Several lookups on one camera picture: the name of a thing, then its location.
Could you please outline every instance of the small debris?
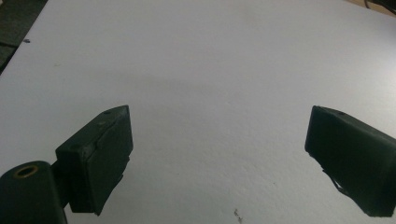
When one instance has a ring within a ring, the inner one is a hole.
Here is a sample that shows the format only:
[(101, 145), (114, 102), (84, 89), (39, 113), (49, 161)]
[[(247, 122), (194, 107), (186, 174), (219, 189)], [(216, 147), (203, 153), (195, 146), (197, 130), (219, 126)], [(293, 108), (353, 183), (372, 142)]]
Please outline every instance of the small debris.
[(233, 211), (233, 215), (236, 216), (236, 217), (238, 218), (239, 224), (242, 224), (242, 223), (243, 223), (243, 220), (244, 220), (244, 219), (242, 219), (242, 218), (239, 216), (239, 214), (238, 214), (238, 209), (235, 208), (235, 210)]

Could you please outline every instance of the black plastic bracket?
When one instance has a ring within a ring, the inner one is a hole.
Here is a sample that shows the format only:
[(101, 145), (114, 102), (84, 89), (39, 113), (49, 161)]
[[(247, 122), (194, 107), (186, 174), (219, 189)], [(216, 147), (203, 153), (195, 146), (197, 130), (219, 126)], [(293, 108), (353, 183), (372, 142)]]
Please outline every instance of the black plastic bracket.
[(0, 223), (64, 224), (64, 207), (100, 215), (133, 150), (128, 105), (109, 109), (56, 149), (0, 178)]
[(338, 191), (370, 217), (391, 217), (396, 205), (396, 140), (348, 114), (312, 108), (305, 150)]

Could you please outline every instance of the white surface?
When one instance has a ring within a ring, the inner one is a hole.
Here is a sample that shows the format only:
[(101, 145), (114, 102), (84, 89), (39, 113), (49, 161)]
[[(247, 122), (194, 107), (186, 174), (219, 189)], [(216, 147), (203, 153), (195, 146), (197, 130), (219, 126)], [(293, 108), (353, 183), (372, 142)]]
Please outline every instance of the white surface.
[(70, 224), (394, 223), (304, 140), (312, 105), (396, 136), (395, 26), (331, 0), (50, 0), (0, 76), (0, 173), (128, 104), (132, 162), (102, 215), (66, 207)]

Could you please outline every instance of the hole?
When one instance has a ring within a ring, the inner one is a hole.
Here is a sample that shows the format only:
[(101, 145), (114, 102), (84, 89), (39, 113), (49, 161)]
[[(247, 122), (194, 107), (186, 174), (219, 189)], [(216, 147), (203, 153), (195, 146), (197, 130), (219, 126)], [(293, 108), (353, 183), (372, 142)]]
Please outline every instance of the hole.
[(37, 171), (38, 167), (36, 165), (25, 166), (15, 172), (14, 177), (18, 179), (25, 178), (35, 174)]

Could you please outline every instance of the black plastic part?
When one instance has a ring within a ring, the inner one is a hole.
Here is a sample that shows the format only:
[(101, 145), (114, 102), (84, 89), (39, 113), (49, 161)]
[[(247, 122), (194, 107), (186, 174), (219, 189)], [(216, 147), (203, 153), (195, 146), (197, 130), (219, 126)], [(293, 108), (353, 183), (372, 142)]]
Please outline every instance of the black plastic part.
[(0, 6), (0, 43), (18, 47), (48, 0), (7, 0)]
[(67, 223), (48, 163), (31, 161), (2, 175), (0, 223)]
[(56, 149), (0, 178), (0, 224), (66, 224), (64, 207), (99, 215), (133, 149), (128, 105), (109, 109)]
[(103, 112), (56, 149), (57, 174), (66, 178), (73, 212), (99, 215), (133, 149), (128, 105)]
[(338, 190), (371, 217), (396, 205), (396, 140), (348, 114), (314, 106), (305, 150)]
[(0, 43), (0, 75), (3, 73), (16, 50), (17, 48), (15, 47), (2, 46)]

